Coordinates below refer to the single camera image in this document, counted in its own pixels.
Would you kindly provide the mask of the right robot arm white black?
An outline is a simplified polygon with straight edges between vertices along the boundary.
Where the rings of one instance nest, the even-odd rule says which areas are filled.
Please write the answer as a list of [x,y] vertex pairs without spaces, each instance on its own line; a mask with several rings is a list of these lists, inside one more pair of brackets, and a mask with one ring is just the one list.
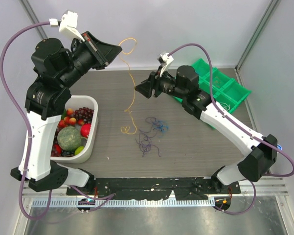
[[199,75],[192,66],[178,67],[175,77],[167,71],[153,71],[135,90],[146,98],[161,93],[180,98],[187,113],[214,127],[240,150],[243,154],[240,161],[221,167],[211,176],[214,192],[223,193],[230,184],[240,180],[257,182],[276,162],[277,138],[255,132],[228,113],[200,89]]

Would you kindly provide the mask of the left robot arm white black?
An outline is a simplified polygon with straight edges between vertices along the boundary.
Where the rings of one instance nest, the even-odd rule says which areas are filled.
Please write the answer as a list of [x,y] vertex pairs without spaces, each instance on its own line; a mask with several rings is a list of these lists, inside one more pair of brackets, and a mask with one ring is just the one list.
[[29,122],[27,144],[30,155],[10,175],[28,181],[36,191],[57,189],[62,185],[77,187],[83,195],[94,191],[95,176],[80,169],[62,166],[51,160],[51,136],[71,98],[70,87],[90,69],[102,70],[122,51],[122,47],[104,43],[86,31],[83,40],[73,39],[71,49],[57,38],[40,41],[31,56],[37,78],[28,88],[25,100]]

